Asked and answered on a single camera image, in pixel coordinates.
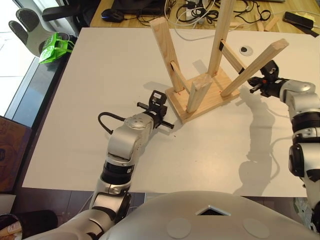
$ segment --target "black cable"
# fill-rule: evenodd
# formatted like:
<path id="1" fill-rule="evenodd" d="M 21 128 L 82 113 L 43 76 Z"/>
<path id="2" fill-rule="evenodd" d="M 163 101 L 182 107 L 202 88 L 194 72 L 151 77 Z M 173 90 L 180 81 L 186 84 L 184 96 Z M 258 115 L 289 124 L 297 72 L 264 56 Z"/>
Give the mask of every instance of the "black cable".
<path id="1" fill-rule="evenodd" d="M 187 1 L 186 4 L 181 5 L 176 13 L 175 13 L 175 17 L 176 19 L 178 19 L 179 22 L 182 23 L 192 23 L 194 20 L 196 20 L 197 18 L 201 18 L 202 16 L 205 15 L 205 19 L 207 20 L 207 22 L 209 24 L 212 24 L 214 21 L 217 21 L 218 16 L 219 16 L 219 12 L 217 10 L 210 10 L 208 11 L 207 9 L 210 7 L 210 4 L 213 0 L 209 1 L 208 5 L 206 6 L 206 8 L 204 8 L 204 5 L 202 3 L 202 0 L 199 3 L 195 3 L 194 1 Z M 179 12 L 182 8 L 187 8 L 192 10 L 191 11 L 191 19 L 188 20 L 181 20 L 179 19 Z"/>
<path id="2" fill-rule="evenodd" d="M 248 7 L 249 7 L 249 4 L 247 2 L 247 0 L 241 0 L 242 2 L 244 2 L 245 4 L 245 9 L 242 10 L 242 11 L 237 11 L 237 10 L 234 10 L 233 12 L 236 13 L 236 14 L 243 14 L 243 13 L 248 13 Z M 220 4 L 221 4 L 221 1 L 220 0 L 216 0 L 214 2 L 214 5 L 217 7 L 217 8 L 220 8 Z"/>
<path id="3" fill-rule="evenodd" d="M 104 130 L 106 130 L 106 131 L 108 132 L 108 134 L 110 134 L 110 135 L 111 135 L 114 131 L 113 131 L 113 130 L 110 130 L 106 125 L 104 125 L 104 123 L 101 121 L 101 117 L 102 117 L 102 116 L 109 116 L 109 117 L 112 117 L 112 118 L 117 119 L 117 120 L 122 121 L 122 122 L 125 120 L 124 117 L 120 117 L 120 116 L 115 115 L 115 114 L 113 114 L 113 113 L 111 113 L 111 112 L 106 112 L 106 111 L 104 111 L 104 112 L 100 113 L 100 114 L 98 115 L 98 122 L 99 122 L 100 125 L 104 128 Z"/>
<path id="4" fill-rule="evenodd" d="M 136 19 L 136 18 L 137 18 L 137 16 L 132 17 L 132 18 L 124 18 L 124 20 L 131 20 L 131 19 Z"/>
<path id="5" fill-rule="evenodd" d="M 259 19 L 255 20 L 255 21 L 247 21 L 247 20 L 245 20 L 245 19 L 241 16 L 244 12 L 243 12 L 243 13 L 239 13 L 239 14 L 235 15 L 234 17 L 241 18 L 241 19 L 242 19 L 243 21 L 245 21 L 247 24 L 253 24 L 253 23 L 256 23 L 256 22 L 258 22 L 258 21 L 267 21 L 267 20 L 271 17 L 271 12 L 270 12 L 269 10 L 267 10 L 267 9 L 265 9 L 265 10 L 263 10 L 263 11 L 260 12 L 260 9 L 259 9 L 260 5 L 259 5 L 255 0 L 251 0 L 251 1 L 253 2 L 252 8 L 251 8 L 250 10 L 246 11 L 246 13 L 251 12 L 251 11 L 254 9 L 255 4 L 256 4 L 256 9 L 257 9 L 257 11 L 258 11 L 258 13 L 259 13 L 259 16 L 260 16 Z M 268 13 L 268 16 L 267 16 L 267 17 L 264 17 L 264 16 L 263 16 L 264 13 Z"/>
<path id="6" fill-rule="evenodd" d="M 164 11 L 166 11 L 166 14 L 170 17 L 170 13 L 171 13 L 171 10 L 172 8 L 174 7 L 174 5 L 176 5 L 177 1 L 176 0 L 168 0 L 168 4 L 167 4 L 167 8 L 164 9 Z M 162 14 L 143 14 L 144 8 L 140 9 L 137 13 L 136 13 L 136 19 L 144 26 L 147 26 L 147 27 L 150 27 L 149 25 L 149 22 L 156 19 L 156 18 L 159 18 L 162 16 Z"/>

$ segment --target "black mouse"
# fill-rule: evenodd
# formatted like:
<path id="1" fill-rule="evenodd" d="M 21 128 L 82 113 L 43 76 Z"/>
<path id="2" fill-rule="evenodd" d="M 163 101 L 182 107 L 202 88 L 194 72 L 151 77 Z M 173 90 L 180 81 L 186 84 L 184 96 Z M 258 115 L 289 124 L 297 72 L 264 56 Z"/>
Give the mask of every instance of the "black mouse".
<path id="1" fill-rule="evenodd" d="M 107 22 L 121 23 L 125 16 L 122 12 L 109 8 L 101 13 L 101 18 Z"/>

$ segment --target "window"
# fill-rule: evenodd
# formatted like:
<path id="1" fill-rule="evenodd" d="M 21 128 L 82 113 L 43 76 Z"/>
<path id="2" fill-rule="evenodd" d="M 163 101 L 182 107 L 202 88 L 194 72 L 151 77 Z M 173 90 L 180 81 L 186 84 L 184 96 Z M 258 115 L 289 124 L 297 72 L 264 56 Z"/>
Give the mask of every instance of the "window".
<path id="1" fill-rule="evenodd" d="M 19 7 L 12 0 L 0 1 L 0 116 L 4 116 L 35 56 L 8 26 L 17 21 Z"/>

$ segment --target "office chair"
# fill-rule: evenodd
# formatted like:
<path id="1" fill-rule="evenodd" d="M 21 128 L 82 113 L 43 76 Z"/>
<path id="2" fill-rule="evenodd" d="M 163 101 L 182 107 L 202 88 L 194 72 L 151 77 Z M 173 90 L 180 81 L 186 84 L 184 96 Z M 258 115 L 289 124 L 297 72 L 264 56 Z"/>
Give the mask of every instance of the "office chair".
<path id="1" fill-rule="evenodd" d="M 54 32 L 45 30 L 38 15 L 31 9 L 18 9 L 15 15 L 26 30 L 20 23 L 13 20 L 9 21 L 10 29 L 33 55 L 40 57 L 45 41 L 54 34 Z M 70 38 L 66 33 L 61 32 L 59 35 L 62 36 L 64 40 L 69 40 Z"/>
<path id="2" fill-rule="evenodd" d="M 80 32 L 81 28 L 90 26 L 100 0 L 63 0 L 64 6 L 49 7 L 43 10 L 42 19 L 46 22 L 72 17 Z"/>

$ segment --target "white table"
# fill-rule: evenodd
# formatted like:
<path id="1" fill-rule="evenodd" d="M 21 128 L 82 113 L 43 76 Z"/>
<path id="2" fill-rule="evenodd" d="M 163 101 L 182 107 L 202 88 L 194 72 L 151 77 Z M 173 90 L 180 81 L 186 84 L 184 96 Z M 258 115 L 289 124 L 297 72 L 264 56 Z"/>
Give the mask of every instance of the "white table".
<path id="1" fill-rule="evenodd" d="M 212 30 L 183 31 L 186 37 Z M 213 38 L 185 41 L 171 30 L 181 71 L 189 79 L 206 71 Z M 290 43 L 275 61 L 280 77 L 316 84 L 319 39 L 309 35 L 233 31 L 227 42 L 239 52 L 253 48 L 249 64 L 271 42 Z M 237 73 L 223 59 L 222 68 Z M 152 90 L 171 82 L 151 29 L 83 28 L 39 136 L 23 187 L 92 191 L 102 172 L 110 136 L 97 121 L 101 112 L 129 117 L 142 112 Z M 231 103 L 181 125 L 169 103 L 165 120 L 142 153 L 132 192 L 207 190 L 243 196 L 304 197 L 302 181 L 288 170 L 291 123 L 278 99 L 250 94 L 245 83 Z M 105 119 L 111 129 L 122 122 Z"/>

